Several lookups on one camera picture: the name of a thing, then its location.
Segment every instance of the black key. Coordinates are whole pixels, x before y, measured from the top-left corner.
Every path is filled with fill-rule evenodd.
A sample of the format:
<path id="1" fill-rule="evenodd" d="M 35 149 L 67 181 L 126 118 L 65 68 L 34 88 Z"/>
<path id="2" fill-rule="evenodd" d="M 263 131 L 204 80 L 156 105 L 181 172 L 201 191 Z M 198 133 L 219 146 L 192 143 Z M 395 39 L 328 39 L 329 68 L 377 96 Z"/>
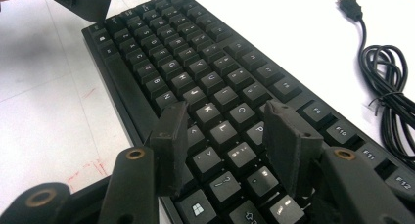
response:
<path id="1" fill-rule="evenodd" d="M 265 166 L 250 175 L 245 183 L 251 196 L 256 202 L 263 202 L 277 190 L 278 180 Z"/>
<path id="2" fill-rule="evenodd" d="M 202 131 L 207 131 L 219 124 L 223 116 L 213 103 L 209 103 L 195 112 L 195 119 Z"/>
<path id="3" fill-rule="evenodd" d="M 366 143 L 361 146 L 356 153 L 360 155 L 372 168 L 378 167 L 381 163 L 387 160 L 386 154 L 381 149 L 370 143 Z"/>
<path id="4" fill-rule="evenodd" d="M 307 107 L 299 110 L 300 115 L 307 120 L 311 126 L 320 129 L 323 125 L 331 121 L 334 117 L 329 107 L 320 102 L 312 102 Z"/>
<path id="5" fill-rule="evenodd" d="M 242 194 L 241 186 L 229 171 L 214 179 L 208 186 L 213 204 L 219 209 L 227 207 Z"/>
<path id="6" fill-rule="evenodd" d="M 257 119 L 255 112 L 246 103 L 231 110 L 226 116 L 238 132 L 253 125 Z"/>
<path id="7" fill-rule="evenodd" d="M 216 92 L 212 97 L 211 101 L 216 105 L 220 112 L 228 112 L 230 109 L 236 107 L 240 99 L 238 95 L 229 86 Z"/>
<path id="8" fill-rule="evenodd" d="M 257 82 L 242 90 L 241 96 L 244 102 L 253 109 L 271 99 L 266 89 Z"/>
<path id="9" fill-rule="evenodd" d="M 229 213 L 231 223 L 266 224 L 251 201 L 246 201 Z"/>
<path id="10" fill-rule="evenodd" d="M 166 47 L 174 56 L 176 56 L 179 52 L 187 49 L 189 45 L 183 38 L 179 37 L 170 41 Z"/>
<path id="11" fill-rule="evenodd" d="M 119 45 L 119 50 L 122 54 L 127 55 L 135 50 L 138 50 L 139 46 L 133 38 L 130 38 Z"/>
<path id="12" fill-rule="evenodd" d="M 220 49 L 219 46 L 216 44 L 207 46 L 205 49 L 201 51 L 202 58 L 204 58 L 208 64 L 212 63 L 213 61 L 219 59 L 224 55 L 225 53 L 223 53 L 222 49 Z"/>
<path id="13" fill-rule="evenodd" d="M 350 146 L 358 138 L 354 128 L 343 120 L 338 120 L 324 132 L 324 140 L 332 146 Z"/>
<path id="14" fill-rule="evenodd" d="M 189 25 L 185 26 L 183 29 L 181 29 L 179 34 L 186 41 L 190 41 L 194 37 L 202 34 L 202 31 L 197 26 L 195 26 L 194 24 L 189 24 Z"/>
<path id="15" fill-rule="evenodd" d="M 202 182 L 207 181 L 208 178 L 220 172 L 223 168 L 222 159 L 220 159 L 212 147 L 208 147 L 196 154 L 190 159 L 189 163 L 196 177 Z"/>
<path id="16" fill-rule="evenodd" d="M 235 60 L 228 55 L 213 62 L 212 67 L 220 76 L 225 76 L 238 68 Z"/>
<path id="17" fill-rule="evenodd" d="M 195 81 L 198 81 L 205 75 L 211 73 L 210 66 L 205 60 L 202 59 L 190 64 L 186 68 L 186 71 L 192 76 Z"/>
<path id="18" fill-rule="evenodd" d="M 104 21 L 104 25 L 110 35 L 114 35 L 116 32 L 125 28 L 121 18 L 119 16 L 113 16 Z"/>
<path id="19" fill-rule="evenodd" d="M 199 129 L 198 125 L 193 125 L 187 129 L 188 149 L 187 155 L 192 156 L 207 144 L 205 135 Z"/>
<path id="20" fill-rule="evenodd" d="M 197 25 L 205 32 L 212 30 L 217 24 L 217 18 L 215 17 L 206 17 L 197 22 Z"/>
<path id="21" fill-rule="evenodd" d="M 94 43 L 98 48 L 103 48 L 105 46 L 112 44 L 113 41 L 106 32 L 103 32 L 94 37 Z"/>
<path id="22" fill-rule="evenodd" d="M 161 77 L 156 77 L 146 83 L 146 93 L 151 100 L 167 92 L 169 89 Z"/>
<path id="23" fill-rule="evenodd" d="M 200 34 L 190 40 L 190 44 L 193 49 L 195 49 L 197 52 L 200 52 L 206 47 L 212 45 L 213 41 L 211 41 L 206 34 Z"/>
<path id="24" fill-rule="evenodd" d="M 170 104 L 176 103 L 177 101 L 178 100 L 176 96 L 174 96 L 173 92 L 171 91 L 167 91 L 166 93 L 161 94 L 154 100 L 157 114 L 161 115 L 165 107 L 167 107 Z"/>
<path id="25" fill-rule="evenodd" d="M 231 29 L 225 24 L 219 24 L 207 32 L 214 42 L 220 42 L 232 35 Z"/>
<path id="26" fill-rule="evenodd" d="M 389 176 L 385 183 L 394 190 L 398 190 L 408 197 L 415 196 L 415 177 L 406 173 L 402 168 L 398 168 L 391 176 Z"/>
<path id="27" fill-rule="evenodd" d="M 183 72 L 171 79 L 171 88 L 177 96 L 181 96 L 195 86 L 195 82 L 193 82 L 187 72 Z"/>
<path id="28" fill-rule="evenodd" d="M 254 152 L 259 155 L 265 150 L 265 146 L 262 144 L 263 135 L 263 122 L 256 124 L 254 127 L 247 130 L 243 135 L 244 140 L 251 146 Z"/>
<path id="29" fill-rule="evenodd" d="M 170 52 L 168 52 L 167 49 L 163 48 L 153 53 L 150 59 L 153 62 L 153 64 L 156 65 L 156 67 L 161 67 L 165 63 L 171 61 L 173 57 L 171 56 Z"/>
<path id="30" fill-rule="evenodd" d="M 103 59 L 106 59 L 106 58 L 111 57 L 112 55 L 119 54 L 119 51 L 118 51 L 118 49 L 116 48 L 116 45 L 115 45 L 114 43 L 112 43 L 112 42 L 111 42 L 109 45 L 107 45 L 107 46 L 103 47 L 103 48 L 100 50 L 100 54 L 101 54 L 101 57 L 102 57 Z"/>
<path id="31" fill-rule="evenodd" d="M 211 74 L 200 79 L 198 85 L 208 96 L 210 96 L 224 88 L 225 82 L 216 72 L 212 72 Z"/>
<path id="32" fill-rule="evenodd" d="M 184 93 L 182 99 L 188 104 L 188 112 L 194 112 L 208 103 L 208 97 L 201 90 L 201 88 L 199 88 L 199 86 L 196 86 L 195 88 Z"/>
<path id="33" fill-rule="evenodd" d="M 293 79 L 290 77 L 284 77 L 283 79 L 279 80 L 275 84 L 271 85 L 269 90 L 282 103 L 287 103 L 302 91 L 298 83 L 293 81 Z"/>
<path id="34" fill-rule="evenodd" d="M 162 65 L 160 68 L 160 74 L 166 81 L 170 81 L 182 72 L 183 67 L 175 60 Z"/>
<path id="35" fill-rule="evenodd" d="M 200 57 L 198 53 L 193 48 L 187 48 L 181 51 L 177 56 L 177 61 L 182 64 L 182 66 L 187 67 L 190 64 L 199 60 Z"/>
<path id="36" fill-rule="evenodd" d="M 245 174 L 257 161 L 255 152 L 246 142 L 230 150 L 226 156 L 226 162 L 236 176 Z"/>
<path id="37" fill-rule="evenodd" d="M 238 132 L 227 120 L 212 128 L 208 136 L 214 148 L 220 153 L 235 146 L 239 140 Z"/>
<path id="38" fill-rule="evenodd" d="M 224 50 L 228 52 L 228 54 L 231 55 L 234 59 L 239 59 L 252 49 L 250 45 L 245 41 L 235 41 L 229 46 L 226 46 Z"/>
<path id="39" fill-rule="evenodd" d="M 135 76 L 137 77 L 138 82 L 143 85 L 150 80 L 158 77 L 159 73 L 156 71 L 156 68 L 152 64 L 147 63 L 144 67 L 141 67 L 135 71 Z"/>
<path id="40" fill-rule="evenodd" d="M 159 38 L 162 44 L 167 45 L 169 42 L 179 38 L 179 34 L 173 28 L 169 28 L 162 31 Z"/>
<path id="41" fill-rule="evenodd" d="M 253 76 L 264 86 L 269 86 L 283 78 L 280 67 L 272 64 L 264 65 L 253 72 Z"/>
<path id="42" fill-rule="evenodd" d="M 147 37 L 146 39 L 144 39 L 143 47 L 144 51 L 150 56 L 163 48 L 162 43 L 156 37 Z"/>
<path id="43" fill-rule="evenodd" d="M 226 83 L 228 83 L 228 85 L 234 89 L 235 92 L 239 92 L 254 83 L 254 80 L 246 70 L 239 68 L 226 76 Z"/>
<path id="44" fill-rule="evenodd" d="M 302 223 L 305 219 L 305 213 L 288 195 L 272 205 L 269 211 L 278 223 Z"/>
<path id="45" fill-rule="evenodd" d="M 197 190 L 183 201 L 175 203 L 184 222 L 212 224 L 217 221 L 217 214 L 202 190 Z"/>
<path id="46" fill-rule="evenodd" d="M 266 65 L 265 59 L 258 51 L 250 51 L 243 55 L 238 61 L 249 72 Z"/>

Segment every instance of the keycap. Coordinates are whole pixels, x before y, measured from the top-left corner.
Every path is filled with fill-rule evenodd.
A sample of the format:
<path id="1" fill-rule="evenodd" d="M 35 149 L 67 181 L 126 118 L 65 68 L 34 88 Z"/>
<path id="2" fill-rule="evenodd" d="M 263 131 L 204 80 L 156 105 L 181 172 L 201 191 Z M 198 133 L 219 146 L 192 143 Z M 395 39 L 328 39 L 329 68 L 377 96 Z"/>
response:
<path id="1" fill-rule="evenodd" d="M 218 152 L 229 150 L 239 140 L 238 132 L 227 120 L 212 128 L 208 136 L 210 137 L 210 142 Z"/>
<path id="2" fill-rule="evenodd" d="M 305 219 L 302 209 L 288 195 L 272 205 L 269 210 L 278 223 L 301 223 Z"/>
<path id="3" fill-rule="evenodd" d="M 213 103 L 208 103 L 196 110 L 195 119 L 202 131 L 207 131 L 219 124 L 223 116 Z"/>
<path id="4" fill-rule="evenodd" d="M 211 97 L 211 101 L 220 112 L 228 112 L 240 103 L 239 96 L 229 86 L 217 91 Z"/>
<path id="5" fill-rule="evenodd" d="M 255 152 L 246 142 L 231 149 L 226 157 L 227 164 L 236 176 L 245 174 L 257 161 Z"/>
<path id="6" fill-rule="evenodd" d="M 241 186 L 229 171 L 214 179 L 208 186 L 212 194 L 213 204 L 219 209 L 229 206 L 242 194 Z"/>
<path id="7" fill-rule="evenodd" d="M 257 119 L 255 112 L 246 103 L 231 110 L 226 116 L 238 132 L 254 125 Z"/>
<path id="8" fill-rule="evenodd" d="M 251 201 L 245 201 L 229 213 L 231 223 L 266 224 L 260 212 Z"/>
<path id="9" fill-rule="evenodd" d="M 213 147 L 208 147 L 191 157 L 189 165 L 196 177 L 202 182 L 207 181 L 208 178 L 220 172 L 223 168 L 222 159 Z"/>
<path id="10" fill-rule="evenodd" d="M 252 198 L 257 202 L 263 202 L 269 198 L 276 191 L 279 184 L 278 180 L 265 166 L 250 175 L 245 183 Z"/>
<path id="11" fill-rule="evenodd" d="M 182 99 L 185 100 L 188 104 L 188 112 L 194 112 L 195 110 L 198 110 L 208 103 L 208 97 L 201 90 L 201 88 L 199 88 L 199 86 L 196 86 L 184 93 Z"/>
<path id="12" fill-rule="evenodd" d="M 199 129 L 198 125 L 193 125 L 187 129 L 187 139 L 188 139 L 188 150 L 187 155 L 194 155 L 196 152 L 200 151 L 207 144 L 205 135 Z"/>
<path id="13" fill-rule="evenodd" d="M 216 212 L 200 189 L 175 205 L 185 223 L 210 224 L 217 221 Z"/>

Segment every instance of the keyboard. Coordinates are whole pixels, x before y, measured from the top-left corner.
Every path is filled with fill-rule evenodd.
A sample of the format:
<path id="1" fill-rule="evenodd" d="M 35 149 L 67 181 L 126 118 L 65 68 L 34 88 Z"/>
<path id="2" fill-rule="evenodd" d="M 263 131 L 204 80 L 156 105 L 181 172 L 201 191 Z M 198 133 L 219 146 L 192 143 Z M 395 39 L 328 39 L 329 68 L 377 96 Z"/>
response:
<path id="1" fill-rule="evenodd" d="M 262 143 L 271 99 L 415 196 L 413 171 L 195 0 L 152 0 L 82 33 L 135 147 L 166 106 L 188 104 L 184 185 L 161 198 L 172 223 L 310 221 L 309 200 L 287 194 Z"/>

